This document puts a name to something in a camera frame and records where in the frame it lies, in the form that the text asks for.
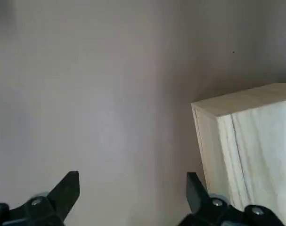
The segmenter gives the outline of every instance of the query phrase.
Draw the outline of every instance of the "light wood box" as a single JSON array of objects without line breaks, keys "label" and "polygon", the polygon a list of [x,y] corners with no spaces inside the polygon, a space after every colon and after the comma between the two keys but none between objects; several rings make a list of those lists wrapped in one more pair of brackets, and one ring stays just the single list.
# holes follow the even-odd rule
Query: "light wood box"
[{"label": "light wood box", "polygon": [[286,225],[286,83],[192,103],[209,193],[263,205]]}]

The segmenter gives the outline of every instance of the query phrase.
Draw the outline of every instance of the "gray wall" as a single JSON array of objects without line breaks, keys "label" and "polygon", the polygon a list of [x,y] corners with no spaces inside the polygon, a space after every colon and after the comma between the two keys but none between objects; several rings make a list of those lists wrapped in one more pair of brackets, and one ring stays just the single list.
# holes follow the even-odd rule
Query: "gray wall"
[{"label": "gray wall", "polygon": [[67,225],[174,225],[190,102],[286,81],[286,1],[0,1],[0,201],[79,170]]}]

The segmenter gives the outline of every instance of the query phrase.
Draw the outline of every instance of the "black mechanical part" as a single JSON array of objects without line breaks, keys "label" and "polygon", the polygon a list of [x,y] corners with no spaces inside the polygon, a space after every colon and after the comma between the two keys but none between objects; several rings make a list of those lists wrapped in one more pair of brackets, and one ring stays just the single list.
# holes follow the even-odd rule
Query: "black mechanical part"
[{"label": "black mechanical part", "polygon": [[46,197],[34,197],[12,210],[0,203],[0,226],[64,226],[79,195],[79,173],[70,171]]},{"label": "black mechanical part", "polygon": [[196,173],[187,174],[187,200],[191,209],[179,226],[284,226],[268,208],[250,205],[244,212],[219,198],[211,198]]}]

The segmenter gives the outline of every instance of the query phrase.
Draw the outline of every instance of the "white wall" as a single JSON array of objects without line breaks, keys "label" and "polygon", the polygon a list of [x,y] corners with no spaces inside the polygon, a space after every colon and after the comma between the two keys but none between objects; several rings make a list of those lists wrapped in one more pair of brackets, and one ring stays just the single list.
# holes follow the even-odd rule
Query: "white wall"
[{"label": "white wall", "polygon": [[202,176],[189,103],[286,81],[286,1],[1,2],[0,201],[77,169],[67,225],[175,225]]}]

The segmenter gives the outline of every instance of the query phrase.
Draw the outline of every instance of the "wood grain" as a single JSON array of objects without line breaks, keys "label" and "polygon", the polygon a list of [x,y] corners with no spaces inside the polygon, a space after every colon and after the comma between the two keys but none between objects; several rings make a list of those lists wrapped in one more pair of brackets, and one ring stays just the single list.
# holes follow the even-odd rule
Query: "wood grain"
[{"label": "wood grain", "polygon": [[192,104],[207,189],[286,225],[286,83]]}]

